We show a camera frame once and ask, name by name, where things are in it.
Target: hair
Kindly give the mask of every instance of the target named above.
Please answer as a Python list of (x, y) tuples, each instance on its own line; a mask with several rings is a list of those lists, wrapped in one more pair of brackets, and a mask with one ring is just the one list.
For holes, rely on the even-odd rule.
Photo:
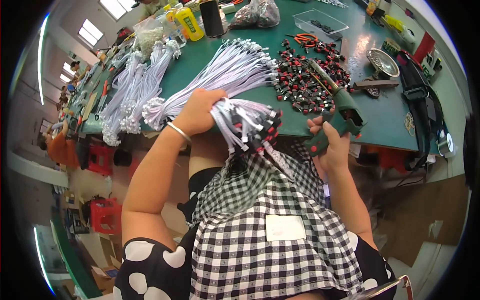
[(79, 65), (80, 64), (80, 61), (72, 61), (72, 63), (70, 64), (70, 68), (73, 68), (75, 65)]
[(37, 140), (36, 144), (43, 151), (47, 150), (47, 138), (43, 134), (38, 137), (38, 140)]

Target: orange pliers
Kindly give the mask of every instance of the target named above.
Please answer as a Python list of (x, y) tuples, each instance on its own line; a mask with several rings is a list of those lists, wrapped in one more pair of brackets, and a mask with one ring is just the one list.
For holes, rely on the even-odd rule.
[(293, 35), (286, 35), (286, 36), (291, 36), (300, 45), (302, 45), (302, 43), (303, 43), (305, 45), (305, 47), (315, 47), (315, 44), (318, 42), (318, 38), (314, 35), (309, 34), (309, 33), (299, 33), (299, 34), (294, 35), (294, 36)]

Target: silver bangle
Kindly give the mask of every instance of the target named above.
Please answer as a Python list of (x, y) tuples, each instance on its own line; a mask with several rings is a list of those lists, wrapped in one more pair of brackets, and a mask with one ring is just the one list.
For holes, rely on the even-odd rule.
[(190, 143), (192, 142), (192, 139), (188, 135), (186, 135), (180, 128), (173, 125), (172, 122), (167, 122), (167, 125), (178, 131), (178, 133), (180, 133), (185, 138), (185, 140), (189, 141)]

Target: red plastic stool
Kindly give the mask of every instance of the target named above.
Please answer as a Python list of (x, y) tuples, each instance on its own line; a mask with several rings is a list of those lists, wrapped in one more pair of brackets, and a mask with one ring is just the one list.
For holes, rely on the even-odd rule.
[(90, 212), (93, 231), (106, 234), (121, 233), (121, 205), (117, 203), (117, 198), (93, 200), (90, 203)]
[(107, 146), (91, 145), (88, 153), (87, 170), (100, 175), (112, 175), (113, 148)]

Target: woman's left hand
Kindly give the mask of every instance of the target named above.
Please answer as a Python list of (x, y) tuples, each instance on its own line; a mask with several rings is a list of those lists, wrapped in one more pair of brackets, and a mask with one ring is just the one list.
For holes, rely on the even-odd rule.
[(197, 88), (185, 103), (180, 114), (173, 120), (173, 125), (188, 136), (209, 130), (215, 123), (210, 111), (213, 104), (222, 97), (228, 97), (224, 90), (207, 91)]

